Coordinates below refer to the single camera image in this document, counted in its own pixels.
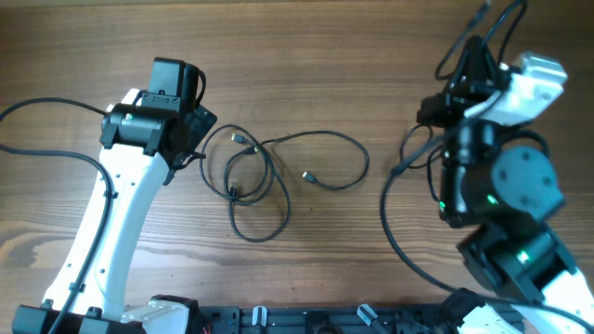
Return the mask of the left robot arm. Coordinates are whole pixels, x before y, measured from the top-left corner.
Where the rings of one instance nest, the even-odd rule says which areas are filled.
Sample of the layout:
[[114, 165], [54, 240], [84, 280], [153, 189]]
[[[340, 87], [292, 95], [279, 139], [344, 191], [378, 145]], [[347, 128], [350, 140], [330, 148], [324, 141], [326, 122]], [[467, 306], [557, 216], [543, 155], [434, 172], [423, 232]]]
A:
[[96, 183], [71, 250], [38, 306], [20, 306], [15, 333], [204, 333], [197, 301], [157, 295], [126, 310], [131, 262], [150, 205], [194, 160], [216, 122], [201, 105], [205, 74], [155, 58], [146, 90], [131, 90], [103, 115]]

